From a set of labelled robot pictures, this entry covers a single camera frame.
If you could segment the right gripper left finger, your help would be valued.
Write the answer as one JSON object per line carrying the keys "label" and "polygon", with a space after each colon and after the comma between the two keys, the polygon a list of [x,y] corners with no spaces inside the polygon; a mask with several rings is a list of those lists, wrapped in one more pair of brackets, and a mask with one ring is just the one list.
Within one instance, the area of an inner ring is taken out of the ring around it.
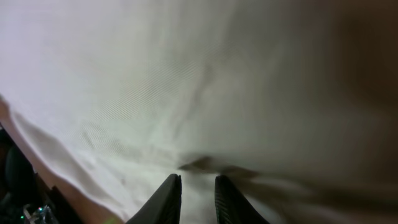
{"label": "right gripper left finger", "polygon": [[179,224],[181,203],[181,176],[170,174],[126,224]]}

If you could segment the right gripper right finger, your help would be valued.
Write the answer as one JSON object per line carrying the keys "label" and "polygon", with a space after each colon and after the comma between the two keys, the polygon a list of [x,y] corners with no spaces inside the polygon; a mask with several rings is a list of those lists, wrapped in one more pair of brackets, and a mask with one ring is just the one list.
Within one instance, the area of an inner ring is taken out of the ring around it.
{"label": "right gripper right finger", "polygon": [[218,224],[269,224],[225,175],[215,178]]}

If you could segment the beige shorts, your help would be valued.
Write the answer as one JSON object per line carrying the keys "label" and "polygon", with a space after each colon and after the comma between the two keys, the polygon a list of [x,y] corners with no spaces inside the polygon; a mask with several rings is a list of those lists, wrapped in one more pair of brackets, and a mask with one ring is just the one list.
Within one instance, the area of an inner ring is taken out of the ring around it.
{"label": "beige shorts", "polygon": [[1,98],[31,153],[122,220],[171,173],[271,223],[397,222],[396,1],[2,1]]}

